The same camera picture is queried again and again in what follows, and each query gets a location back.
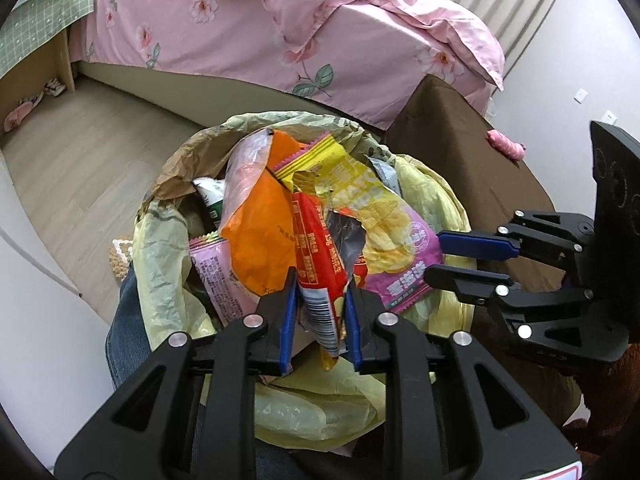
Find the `red snack wrapper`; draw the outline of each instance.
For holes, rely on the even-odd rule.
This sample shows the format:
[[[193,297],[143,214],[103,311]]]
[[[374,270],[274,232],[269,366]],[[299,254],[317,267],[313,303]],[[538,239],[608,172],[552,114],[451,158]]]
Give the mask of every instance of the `red snack wrapper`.
[[[291,203],[298,285],[309,328],[326,353],[336,359],[347,272],[322,218],[320,199],[297,191],[292,193]]]
[[[368,272],[369,269],[367,268],[367,263],[364,256],[361,254],[353,265],[353,279],[355,280],[357,287],[364,287],[364,280],[367,277]]]

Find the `wall outlet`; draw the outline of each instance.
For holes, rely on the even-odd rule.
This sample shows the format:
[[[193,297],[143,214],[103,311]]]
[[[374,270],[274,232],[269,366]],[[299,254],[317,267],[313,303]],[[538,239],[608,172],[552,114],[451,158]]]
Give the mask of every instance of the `wall outlet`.
[[[574,99],[582,104],[582,101],[584,101],[584,98],[587,97],[587,94],[588,92],[584,88],[580,88],[578,90],[578,93],[574,96]]]
[[[602,116],[602,122],[607,124],[616,124],[618,118],[610,111],[607,110]]]

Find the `jeans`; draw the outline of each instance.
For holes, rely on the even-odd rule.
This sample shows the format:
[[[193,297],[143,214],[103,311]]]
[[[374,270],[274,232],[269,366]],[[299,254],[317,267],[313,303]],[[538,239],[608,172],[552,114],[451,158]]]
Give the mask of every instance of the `jeans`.
[[[129,273],[120,287],[120,303],[107,334],[105,350],[115,388],[118,388],[151,354],[140,313],[138,282],[133,267],[129,267]],[[203,406],[198,411],[193,439],[192,469],[197,461],[204,411]],[[255,470],[257,480],[311,480],[285,449],[258,439],[255,439]]]

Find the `brown sofa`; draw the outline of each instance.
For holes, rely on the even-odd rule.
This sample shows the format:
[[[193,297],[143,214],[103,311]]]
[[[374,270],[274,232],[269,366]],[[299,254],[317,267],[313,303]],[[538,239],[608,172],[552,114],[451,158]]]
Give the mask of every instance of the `brown sofa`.
[[[527,165],[511,162],[489,145],[486,133],[491,128],[462,95],[428,75],[386,132],[385,142],[392,152],[408,153],[443,176],[465,207],[472,229],[494,232],[516,209],[553,211]],[[479,262],[479,269],[508,274],[531,291],[553,290],[562,279],[561,271],[524,258]],[[471,331],[551,420],[564,424],[580,403],[575,381],[505,354],[484,308],[476,307]]]

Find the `white cabinet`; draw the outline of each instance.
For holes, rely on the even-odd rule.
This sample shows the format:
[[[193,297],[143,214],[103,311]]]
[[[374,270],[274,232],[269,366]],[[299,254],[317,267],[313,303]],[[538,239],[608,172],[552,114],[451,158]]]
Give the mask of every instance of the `white cabinet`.
[[[113,393],[109,327],[72,290],[0,153],[0,404],[47,468]]]
[[[14,182],[7,170],[2,152],[0,152],[0,238],[5,238],[9,245],[18,248],[18,252],[27,253],[28,259],[32,258],[55,277],[75,288],[33,229],[15,193]]]

